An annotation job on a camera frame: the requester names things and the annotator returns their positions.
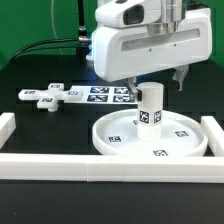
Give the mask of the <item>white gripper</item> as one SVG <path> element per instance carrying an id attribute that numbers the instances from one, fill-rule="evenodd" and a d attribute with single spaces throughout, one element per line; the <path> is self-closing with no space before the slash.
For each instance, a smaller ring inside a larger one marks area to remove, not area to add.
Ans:
<path id="1" fill-rule="evenodd" d="M 94 70 L 108 81 L 126 79 L 129 95 L 142 99 L 136 76 L 175 68 L 178 91 L 189 71 L 188 64 L 207 60 L 212 52 L 211 10 L 186 12 L 174 33 L 150 36 L 147 26 L 125 29 L 101 26 L 96 30 Z"/>

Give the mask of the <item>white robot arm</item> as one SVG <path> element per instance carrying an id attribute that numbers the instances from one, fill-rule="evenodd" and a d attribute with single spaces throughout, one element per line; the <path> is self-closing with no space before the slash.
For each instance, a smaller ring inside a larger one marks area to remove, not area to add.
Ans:
<path id="1" fill-rule="evenodd" d="M 189 65 L 212 52 L 211 10 L 188 0 L 98 0 L 87 58 L 107 82 L 124 80 L 132 95 L 140 75 L 173 69 L 177 87 Z"/>

